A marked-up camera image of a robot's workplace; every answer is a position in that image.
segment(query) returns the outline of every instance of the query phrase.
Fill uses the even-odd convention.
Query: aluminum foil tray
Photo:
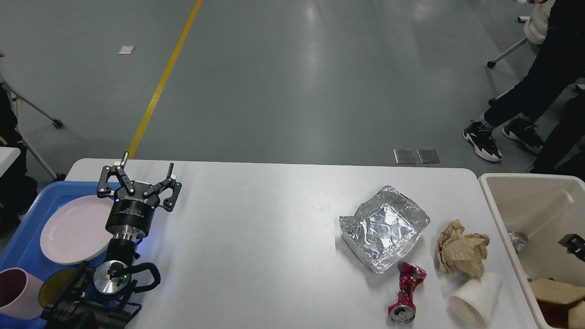
[[[376,273],[404,257],[430,222],[414,201],[391,186],[361,204],[353,216],[339,217],[343,239]]]

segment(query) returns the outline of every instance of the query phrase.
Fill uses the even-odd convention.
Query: white table
[[[82,159],[67,180],[96,181],[114,159]],[[169,161],[129,160],[131,179],[162,180]],[[379,275],[340,237],[340,215],[384,185],[413,199],[431,218],[404,258],[427,270],[408,328],[465,328],[448,296],[467,278],[444,275],[436,238],[460,219],[489,234],[487,270],[504,281],[492,328],[535,328],[524,294],[475,175],[466,169],[175,162],[183,189],[172,213],[158,209],[141,262],[162,283],[134,295],[142,312],[127,328],[393,328],[398,270]]]
[[[16,160],[20,150],[17,148],[7,148],[0,146],[0,176],[2,176],[10,167],[10,165]]]

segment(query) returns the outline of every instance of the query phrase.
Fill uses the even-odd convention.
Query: white bin
[[[539,174],[484,174],[479,182],[534,319],[540,328],[552,328],[527,278],[585,286],[585,262],[558,244],[566,234],[585,237],[585,184],[571,176]],[[518,254],[505,226],[528,236]]]

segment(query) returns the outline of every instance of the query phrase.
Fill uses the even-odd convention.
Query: white paper cup
[[[449,297],[449,307],[463,322],[475,327],[490,325],[491,311],[502,288],[502,280],[493,272],[475,277]]]
[[[0,313],[32,320],[43,312],[39,290],[43,282],[21,268],[0,272]]]

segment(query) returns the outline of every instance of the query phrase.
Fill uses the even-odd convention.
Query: pink plate
[[[62,265],[99,256],[112,238],[105,229],[112,204],[110,198],[85,196],[63,205],[49,218],[40,234],[43,254]]]

